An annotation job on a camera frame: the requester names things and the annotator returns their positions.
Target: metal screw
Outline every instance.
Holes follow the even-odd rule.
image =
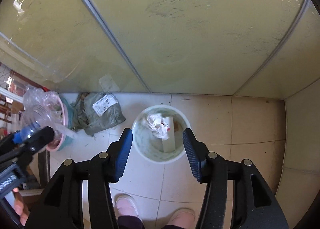
[[[208,157],[209,157],[210,159],[215,159],[216,157],[218,157],[218,154],[216,154],[215,152],[209,152],[209,153],[208,153]]]
[[[108,153],[107,152],[100,152],[100,154],[99,154],[99,158],[100,159],[105,159],[106,157],[108,157]]]
[[[64,164],[65,166],[69,166],[69,165],[72,164],[72,160],[71,160],[71,159],[67,159],[67,160],[65,160],[65,161],[63,162],[63,164]]]
[[[248,159],[245,159],[245,160],[243,161],[243,163],[244,163],[244,165],[246,165],[246,166],[251,166],[251,165],[252,165],[252,161],[251,161],[251,160],[248,160]]]

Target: floor tile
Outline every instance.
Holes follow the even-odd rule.
[[[110,134],[109,135],[109,144],[112,143],[112,142],[116,142],[120,139],[120,136],[119,135],[113,135],[113,134]]]
[[[269,187],[274,193],[278,188],[280,178],[281,178],[284,150],[285,150],[285,140],[275,141],[271,173],[268,181]]]
[[[233,200],[233,180],[228,180],[227,200]]]
[[[124,128],[131,128],[138,114],[144,109],[160,104],[170,105],[171,101],[170,94],[117,93],[116,98],[126,120],[110,129],[113,135],[121,135]]]
[[[304,216],[320,188],[320,175],[284,168],[276,198],[289,227]]]
[[[54,175],[57,169],[61,166],[62,162],[56,160],[54,157],[50,156],[50,178]]]
[[[283,100],[274,101],[275,104],[275,141],[285,140],[286,137],[286,116]]]
[[[223,229],[229,229],[231,227],[232,208],[233,201],[228,200],[226,204],[226,212],[224,215]]]
[[[161,200],[201,203],[207,184],[199,184],[193,177],[187,155],[166,164]]]
[[[271,174],[274,142],[253,144],[237,144],[231,146],[230,160],[241,162],[243,159],[251,160],[266,182]]]
[[[83,226],[84,226],[84,229],[91,229],[90,222],[85,218],[83,219]]]
[[[29,163],[29,168],[31,169],[33,175],[35,175],[37,181],[40,183],[38,153],[33,155],[32,162]]]
[[[270,99],[232,97],[232,144],[275,140],[275,104]]]
[[[83,218],[90,222],[87,180],[83,180],[82,182],[82,214]]]
[[[71,159],[75,162],[91,160],[95,155],[108,149],[109,130],[96,133],[94,136],[89,136],[84,130],[80,130],[78,138],[72,142],[72,145]]]
[[[111,188],[112,200],[115,203],[117,197],[124,195],[124,192]],[[131,197],[136,201],[137,207],[139,209],[139,215],[142,218],[143,225],[145,229],[154,229],[156,226],[156,218],[159,207],[159,200],[131,195]]]
[[[71,158],[71,153],[73,151],[73,143],[66,145],[60,151],[50,152],[50,157],[54,157],[59,162],[63,163],[66,159]]]
[[[198,141],[231,144],[231,97],[172,95],[171,106],[187,117]]]
[[[230,160],[231,145],[207,145],[210,152],[219,154],[225,160]]]
[[[110,141],[116,136],[110,135]],[[132,146],[122,178],[112,188],[153,199],[160,199],[164,165],[151,163],[142,158]]]
[[[163,226],[165,226],[169,222],[169,219],[173,215],[173,213],[181,208],[189,208],[196,213],[196,220],[193,226],[190,228],[194,229],[198,221],[201,206],[202,203],[180,203],[160,200],[156,229],[161,229]]]
[[[72,104],[77,100],[79,93],[59,93],[60,97],[63,97],[69,104]]]

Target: plastic bag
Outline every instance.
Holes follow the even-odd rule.
[[[103,104],[103,99],[112,101],[112,105]],[[112,93],[82,93],[71,106],[74,109],[73,130],[84,129],[90,136],[125,121],[119,102]]]
[[[54,140],[51,146],[58,145],[62,134],[55,129],[56,123],[63,124],[62,108],[57,92],[44,92],[41,88],[27,86],[27,91],[23,96],[23,105],[25,111],[20,120],[21,127],[37,123],[35,127],[39,129],[50,126],[54,129]]]

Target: clear plastic wrap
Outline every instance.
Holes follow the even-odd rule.
[[[41,88],[28,85],[27,91],[23,96],[23,105],[25,111],[21,117],[21,127],[32,125],[32,127],[41,129],[45,126],[50,126],[55,133],[54,140],[50,145],[58,145],[62,134],[56,129],[55,124],[63,124],[63,115],[57,92],[44,92]]]

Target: person's leg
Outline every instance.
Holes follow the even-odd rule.
[[[162,229],[190,229],[193,226],[195,219],[196,216],[193,210],[182,208],[172,215],[168,224]]]
[[[144,229],[136,202],[132,197],[128,195],[118,197],[116,209],[119,213],[118,225],[120,229]]]

